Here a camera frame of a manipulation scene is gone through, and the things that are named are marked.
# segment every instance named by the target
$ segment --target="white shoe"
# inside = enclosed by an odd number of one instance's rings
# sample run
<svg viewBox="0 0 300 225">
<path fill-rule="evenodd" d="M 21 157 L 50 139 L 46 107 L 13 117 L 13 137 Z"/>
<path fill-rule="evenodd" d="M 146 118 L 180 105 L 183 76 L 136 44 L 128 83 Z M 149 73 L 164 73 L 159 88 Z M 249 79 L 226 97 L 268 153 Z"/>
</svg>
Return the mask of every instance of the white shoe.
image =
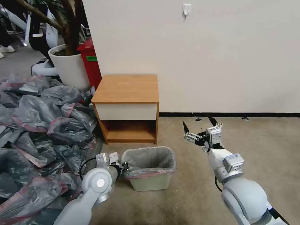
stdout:
<svg viewBox="0 0 300 225">
<path fill-rule="evenodd" d="M 7 47 L 3 47 L 2 45 L 0 46 L 0 52 L 5 53 L 5 52 L 14 52 L 14 48 L 9 45 Z"/>
</svg>

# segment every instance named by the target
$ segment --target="trash bin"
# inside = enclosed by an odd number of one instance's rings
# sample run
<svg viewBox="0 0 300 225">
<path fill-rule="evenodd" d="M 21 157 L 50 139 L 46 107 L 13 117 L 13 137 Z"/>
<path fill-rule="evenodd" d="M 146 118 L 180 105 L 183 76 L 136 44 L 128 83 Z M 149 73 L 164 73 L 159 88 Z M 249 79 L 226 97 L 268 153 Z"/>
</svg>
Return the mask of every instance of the trash bin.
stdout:
<svg viewBox="0 0 300 225">
<path fill-rule="evenodd" d="M 168 147 L 129 149 L 122 155 L 129 170 L 123 176 L 130 180 L 135 191 L 167 189 L 176 171 L 175 153 Z"/>
<path fill-rule="evenodd" d="M 102 77 L 92 38 L 89 38 L 85 43 L 80 45 L 77 50 L 81 53 L 91 87 L 95 86 L 96 90 Z"/>
</svg>

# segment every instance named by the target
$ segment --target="wooden tabletop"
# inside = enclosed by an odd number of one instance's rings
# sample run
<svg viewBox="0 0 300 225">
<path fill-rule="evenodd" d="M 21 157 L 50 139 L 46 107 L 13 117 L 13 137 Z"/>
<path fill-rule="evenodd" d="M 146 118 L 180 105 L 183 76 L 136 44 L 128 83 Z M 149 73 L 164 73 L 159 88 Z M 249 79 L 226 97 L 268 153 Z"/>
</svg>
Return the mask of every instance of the wooden tabletop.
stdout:
<svg viewBox="0 0 300 225">
<path fill-rule="evenodd" d="M 157 76 L 104 75 L 93 98 L 94 104 L 158 103 Z"/>
</svg>

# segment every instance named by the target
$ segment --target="white flower pot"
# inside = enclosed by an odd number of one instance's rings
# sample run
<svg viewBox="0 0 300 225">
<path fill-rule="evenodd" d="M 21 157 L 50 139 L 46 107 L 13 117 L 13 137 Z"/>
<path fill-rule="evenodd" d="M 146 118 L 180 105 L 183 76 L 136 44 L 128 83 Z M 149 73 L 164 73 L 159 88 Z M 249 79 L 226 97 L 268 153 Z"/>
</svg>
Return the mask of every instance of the white flower pot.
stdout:
<svg viewBox="0 0 300 225">
<path fill-rule="evenodd" d="M 65 45 L 51 48 L 48 54 L 64 85 L 76 87 L 79 90 L 90 88 L 90 82 L 85 70 L 81 54 L 73 56 L 56 56 L 55 52 L 65 49 Z"/>
</svg>

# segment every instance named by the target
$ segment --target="green label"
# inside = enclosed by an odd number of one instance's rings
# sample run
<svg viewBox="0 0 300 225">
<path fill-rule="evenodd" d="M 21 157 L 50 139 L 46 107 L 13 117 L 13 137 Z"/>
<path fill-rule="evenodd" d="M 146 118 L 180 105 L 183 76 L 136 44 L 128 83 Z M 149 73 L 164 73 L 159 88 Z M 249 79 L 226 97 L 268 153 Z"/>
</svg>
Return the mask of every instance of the green label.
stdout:
<svg viewBox="0 0 300 225">
<path fill-rule="evenodd" d="M 97 62 L 97 57 L 96 56 L 87 56 L 87 60 L 89 62 Z"/>
</svg>

